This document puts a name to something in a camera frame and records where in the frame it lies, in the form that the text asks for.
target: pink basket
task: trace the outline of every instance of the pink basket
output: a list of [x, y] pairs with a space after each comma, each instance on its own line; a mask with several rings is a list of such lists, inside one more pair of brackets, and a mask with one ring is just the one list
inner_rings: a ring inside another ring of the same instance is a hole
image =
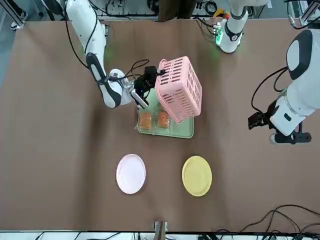
[[171, 61], [163, 59], [159, 69], [165, 74], [155, 82], [156, 96], [176, 123], [200, 115], [202, 86], [187, 56]]

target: brown table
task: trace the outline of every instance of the brown table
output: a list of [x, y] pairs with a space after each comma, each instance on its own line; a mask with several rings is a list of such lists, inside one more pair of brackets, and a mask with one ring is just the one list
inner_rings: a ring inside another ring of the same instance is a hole
[[[138, 133], [134, 104], [104, 106], [64, 22], [27, 23], [16, 33], [0, 89], [0, 229], [152, 231], [154, 221], [164, 220], [169, 231], [236, 232], [280, 204], [320, 211], [319, 113], [305, 120], [313, 137], [306, 145], [272, 145], [272, 131], [248, 130], [247, 123], [255, 88], [285, 66], [296, 34], [286, 19], [248, 20], [237, 52], [225, 54], [195, 20], [112, 22], [107, 72], [126, 72], [144, 58], [156, 66], [163, 58], [190, 58], [203, 86], [202, 113], [193, 138], [176, 139]], [[72, 27], [71, 36], [80, 52]], [[288, 83], [285, 74], [278, 87]], [[256, 96], [263, 110], [277, 96], [272, 84]], [[115, 178], [129, 153], [147, 169], [134, 195], [122, 193]], [[203, 197], [192, 197], [182, 184], [182, 166], [192, 155], [212, 169]], [[318, 220], [298, 209], [283, 212], [302, 226]], [[271, 229], [293, 231], [282, 216]]]

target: yellow plate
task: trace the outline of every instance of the yellow plate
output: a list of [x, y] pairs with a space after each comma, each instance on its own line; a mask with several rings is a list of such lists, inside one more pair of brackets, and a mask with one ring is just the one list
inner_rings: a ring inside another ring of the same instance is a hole
[[208, 162], [200, 156], [190, 157], [182, 168], [182, 182], [193, 196], [205, 195], [211, 186], [212, 173]]

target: green light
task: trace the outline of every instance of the green light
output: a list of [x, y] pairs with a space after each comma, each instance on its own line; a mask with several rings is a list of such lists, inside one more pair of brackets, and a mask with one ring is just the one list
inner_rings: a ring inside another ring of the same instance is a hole
[[224, 35], [224, 33], [222, 31], [220, 31], [220, 33], [215, 38], [215, 44], [217, 44], [218, 46], [220, 45], [220, 43], [222, 41], [223, 35]]

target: food item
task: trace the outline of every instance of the food item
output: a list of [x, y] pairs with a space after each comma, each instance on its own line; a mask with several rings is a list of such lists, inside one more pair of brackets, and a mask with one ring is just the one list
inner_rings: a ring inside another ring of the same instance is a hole
[[167, 129], [170, 125], [170, 116], [166, 111], [158, 112], [158, 127]]
[[141, 129], [150, 130], [152, 123], [152, 115], [150, 112], [140, 112], [139, 115], [139, 127]]

